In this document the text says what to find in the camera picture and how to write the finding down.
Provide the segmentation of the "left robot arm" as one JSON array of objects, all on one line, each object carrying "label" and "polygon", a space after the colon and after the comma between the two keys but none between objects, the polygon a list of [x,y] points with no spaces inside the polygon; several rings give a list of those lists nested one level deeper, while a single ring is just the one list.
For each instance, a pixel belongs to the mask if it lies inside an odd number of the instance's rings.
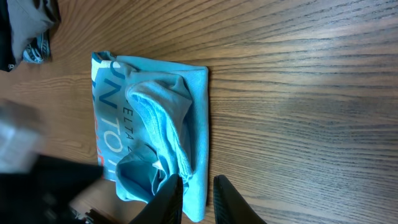
[{"label": "left robot arm", "polygon": [[83,223],[70,202],[103,168],[43,155],[43,145],[39,111],[1,100],[1,224]]}]

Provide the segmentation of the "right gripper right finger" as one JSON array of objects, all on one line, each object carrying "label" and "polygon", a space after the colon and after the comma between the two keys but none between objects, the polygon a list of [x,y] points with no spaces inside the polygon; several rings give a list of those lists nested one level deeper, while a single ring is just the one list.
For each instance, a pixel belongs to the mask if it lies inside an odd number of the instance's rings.
[{"label": "right gripper right finger", "polygon": [[213,206],[216,224],[266,224],[225,175],[213,179]]}]

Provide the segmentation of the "light blue printed t-shirt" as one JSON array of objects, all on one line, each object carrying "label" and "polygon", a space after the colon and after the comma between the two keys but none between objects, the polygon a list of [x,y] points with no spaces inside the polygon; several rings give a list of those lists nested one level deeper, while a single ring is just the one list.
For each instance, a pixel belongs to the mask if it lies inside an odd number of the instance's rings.
[{"label": "light blue printed t-shirt", "polygon": [[98,162],[123,201],[148,203],[177,174],[182,210],[205,217],[210,147],[208,69],[118,55],[91,56]]}]

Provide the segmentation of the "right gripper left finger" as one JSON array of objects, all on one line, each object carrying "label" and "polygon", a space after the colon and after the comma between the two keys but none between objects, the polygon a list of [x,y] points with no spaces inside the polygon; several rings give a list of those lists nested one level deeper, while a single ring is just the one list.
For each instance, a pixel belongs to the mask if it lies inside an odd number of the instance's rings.
[{"label": "right gripper left finger", "polygon": [[182,178],[173,174],[129,224],[181,224],[182,207]]}]

